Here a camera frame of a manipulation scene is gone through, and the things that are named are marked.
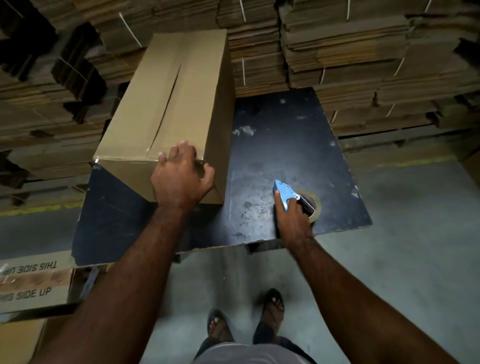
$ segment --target person's left arm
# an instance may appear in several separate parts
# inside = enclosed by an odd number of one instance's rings
[[[59,336],[32,363],[137,363],[158,316],[172,258],[188,213],[212,188],[199,179],[187,142],[160,154],[152,175],[158,209],[121,260],[92,290]]]

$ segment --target person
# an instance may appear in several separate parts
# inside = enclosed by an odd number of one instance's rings
[[[138,363],[159,314],[168,272],[189,212],[210,191],[215,171],[194,169],[195,148],[181,142],[168,160],[160,153],[152,175],[158,209],[136,242],[95,287],[59,335],[33,359],[41,363]],[[307,280],[325,323],[352,363],[456,363],[438,344],[333,259],[314,239],[295,199],[275,206],[280,237]],[[233,342],[226,318],[213,311],[194,362],[314,363],[278,336],[280,292],[266,295],[254,345]]]

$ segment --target forearm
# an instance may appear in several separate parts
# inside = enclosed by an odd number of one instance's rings
[[[290,252],[333,337],[352,363],[455,363],[433,340],[370,291],[313,238]]]
[[[153,330],[183,213],[157,210],[135,244],[34,363],[135,363]]]

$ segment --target gray shirt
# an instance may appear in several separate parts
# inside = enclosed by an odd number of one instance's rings
[[[309,364],[288,349],[275,344],[244,345],[225,342],[207,349],[193,364]]]

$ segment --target foot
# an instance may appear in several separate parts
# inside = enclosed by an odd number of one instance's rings
[[[207,333],[209,337],[220,342],[233,341],[227,319],[220,310],[213,310],[208,316]]]
[[[265,296],[260,323],[269,326],[273,330],[274,335],[277,336],[280,325],[283,322],[284,312],[285,307],[283,306],[282,295],[275,288],[270,289]]]

